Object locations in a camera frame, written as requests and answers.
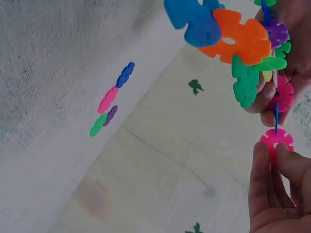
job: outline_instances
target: interlocking plastic toy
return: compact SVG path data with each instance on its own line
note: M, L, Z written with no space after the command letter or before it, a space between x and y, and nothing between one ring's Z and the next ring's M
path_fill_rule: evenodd
M277 76L278 87L276 89L276 94L273 96L268 104L267 109L273 111L276 102L278 102L279 113L285 112L294 101L292 94L294 93L293 86L288 82L287 78L278 75Z
M266 132L266 135L260 138L260 141L268 146L272 164L276 164L276 144L283 142L287 145L289 151L294 151L292 146L292 143L294 143L293 137L290 134L285 136L285 134L286 131L284 129L278 129L277 133L275 133L274 129L270 129Z
M256 86L259 84L259 72L254 70L253 67L246 66L239 56L234 55L232 59L232 77L238 79L233 84L236 100L242 108L249 108L257 95Z
M263 71L263 72L262 72L262 75L263 75L264 80L265 80L266 82L270 82L270 80L272 79L272 73L273 73L272 70L270 70L270 71Z
M237 78L233 85L235 97L241 107L250 107L257 95L256 86L259 84L259 72L263 72L265 81L269 82L273 72L275 77L277 70L287 66L284 58L291 49L291 44L287 42L290 39L288 30L285 25L272 19L269 8L276 3L276 0L255 0L254 3L262 7L264 22L260 24L254 19L249 19L245 25L240 24L240 13L223 9L218 0L204 0L202 6L205 9L198 6L197 0L190 2L191 0L164 0L173 25L178 29L185 27L188 23L188 30L192 34L188 38L185 35L186 41L194 46L195 44L202 45L202 41L205 40L202 31L211 33L215 27L214 25L209 27L210 16L213 15L221 30L220 40L218 42L213 40L214 45L209 44L204 48L196 47L209 57L220 55L221 62L232 64L232 76ZM227 38L234 40L234 43L227 43ZM273 56L269 56L271 51L275 51ZM268 109L275 112L276 125L260 139L268 145L273 164L276 162L275 146L277 143L284 142L290 151L294 150L291 145L294 142L293 137L290 134L286 135L285 130L277 127L278 113L286 111L292 105L294 90L285 77L278 76L274 81L275 84L276 81L278 82L278 87Z
M218 0L203 0L202 5L208 9L211 15L213 15L215 9L225 7L225 5L219 4Z
M273 6L276 3L276 0L266 0L267 6ZM261 0L255 0L254 4L257 6L261 6Z
M272 49L281 47L281 43L289 40L287 27L277 20L271 20L269 25L262 23L268 31L269 40L272 44Z
M240 24L241 14L227 9L215 9L213 16L221 31L222 38L214 46L200 48L199 51L209 57L220 55L220 61L231 64L232 57L238 55L248 66L262 62L271 52L268 33L255 19ZM228 44L224 38L231 38L235 44Z
M262 63L253 66L257 71L271 71L284 69L287 66L287 61L278 57L266 57Z
M286 57L285 53L291 51L292 44L290 42L281 43L281 47L276 49L276 57L284 59Z
M221 38L221 30L209 9L197 0L164 0L164 7L175 29L188 24L185 40L189 44L202 48L215 45Z

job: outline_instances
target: green butterfly sticker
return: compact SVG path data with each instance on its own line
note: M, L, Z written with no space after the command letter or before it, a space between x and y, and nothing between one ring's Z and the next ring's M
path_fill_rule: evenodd
M195 223L195 226L193 227L194 232L185 232L185 233L203 233L200 231L200 224L199 223Z

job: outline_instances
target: pink gear-shaped disc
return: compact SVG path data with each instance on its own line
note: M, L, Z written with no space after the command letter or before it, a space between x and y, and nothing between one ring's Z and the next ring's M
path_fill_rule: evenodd
M269 102L267 109L274 111L276 102L278 102L278 112L282 113L293 104L294 97L291 94L294 93L294 89L287 78L281 75L277 76L277 85L276 94Z
M294 151L294 147L291 146L294 143L293 137L288 134L285 136L286 131L284 129L278 129L275 134L274 129L270 129L266 132L266 135L261 136L260 141L264 142L268 146L270 160L272 164L276 164L276 145L278 143L285 143L289 151Z

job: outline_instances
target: white textured fabric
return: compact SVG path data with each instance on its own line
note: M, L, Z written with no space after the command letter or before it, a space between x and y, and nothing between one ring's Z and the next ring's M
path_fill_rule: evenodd
M0 0L0 233L44 233L185 44L161 0ZM118 112L97 108L129 63Z

